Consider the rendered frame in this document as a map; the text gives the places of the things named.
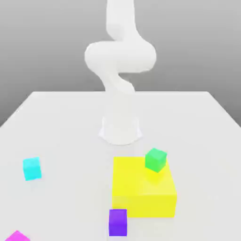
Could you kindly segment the small green cube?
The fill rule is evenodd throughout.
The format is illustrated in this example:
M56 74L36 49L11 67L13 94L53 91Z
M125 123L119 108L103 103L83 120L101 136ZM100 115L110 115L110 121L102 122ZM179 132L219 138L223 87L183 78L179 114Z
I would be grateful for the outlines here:
M167 153L153 148L145 155L145 167L159 173L166 166Z

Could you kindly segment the small purple cube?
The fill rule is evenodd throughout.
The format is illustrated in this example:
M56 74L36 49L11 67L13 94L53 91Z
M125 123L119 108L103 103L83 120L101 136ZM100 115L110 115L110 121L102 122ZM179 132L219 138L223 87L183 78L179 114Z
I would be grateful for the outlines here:
M127 210L109 210L109 236L127 236Z

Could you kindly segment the large yellow box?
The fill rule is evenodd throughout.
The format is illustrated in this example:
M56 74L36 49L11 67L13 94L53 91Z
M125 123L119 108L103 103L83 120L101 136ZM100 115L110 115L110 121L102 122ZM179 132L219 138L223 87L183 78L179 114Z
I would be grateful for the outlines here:
M156 173L145 167L144 157L114 157L112 208L128 217L174 217L177 191L169 164Z

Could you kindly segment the small magenta cube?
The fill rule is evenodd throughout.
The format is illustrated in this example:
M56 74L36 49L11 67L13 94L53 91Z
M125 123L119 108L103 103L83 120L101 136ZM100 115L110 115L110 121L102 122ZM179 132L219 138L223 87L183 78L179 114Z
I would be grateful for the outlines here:
M5 241L31 241L27 236L16 230Z

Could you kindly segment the small cyan cube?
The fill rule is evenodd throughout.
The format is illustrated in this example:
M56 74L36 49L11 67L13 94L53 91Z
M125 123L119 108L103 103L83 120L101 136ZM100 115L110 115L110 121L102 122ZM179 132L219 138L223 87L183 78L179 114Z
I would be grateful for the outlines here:
M28 158L23 160L23 172L26 181L35 180L42 177L40 168L40 158Z

